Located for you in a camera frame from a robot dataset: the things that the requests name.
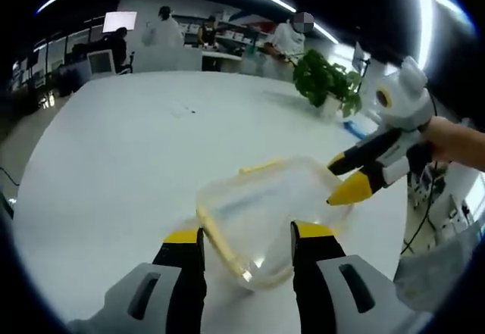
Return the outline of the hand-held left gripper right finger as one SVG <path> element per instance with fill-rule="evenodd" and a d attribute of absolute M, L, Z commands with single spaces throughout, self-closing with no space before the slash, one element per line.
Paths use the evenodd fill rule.
<path fill-rule="evenodd" d="M 293 289 L 303 333 L 420 333 L 428 312 L 412 310 L 393 282 L 345 254 L 325 225 L 291 223 Z"/>

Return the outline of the person's right hand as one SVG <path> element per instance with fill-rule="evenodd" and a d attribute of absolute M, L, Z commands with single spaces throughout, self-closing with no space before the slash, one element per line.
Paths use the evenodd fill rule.
<path fill-rule="evenodd" d="M 445 117 L 432 117 L 426 130 L 425 139 L 433 146 L 433 159 L 439 162 L 457 161 L 455 137 L 461 126 Z"/>

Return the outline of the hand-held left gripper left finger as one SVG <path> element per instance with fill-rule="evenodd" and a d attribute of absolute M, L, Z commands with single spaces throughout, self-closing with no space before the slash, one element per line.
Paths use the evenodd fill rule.
<path fill-rule="evenodd" d="M 172 232 L 153 262 L 141 263 L 106 293 L 103 307 L 67 324 L 71 333 L 200 333 L 207 284 L 204 234 Z"/>

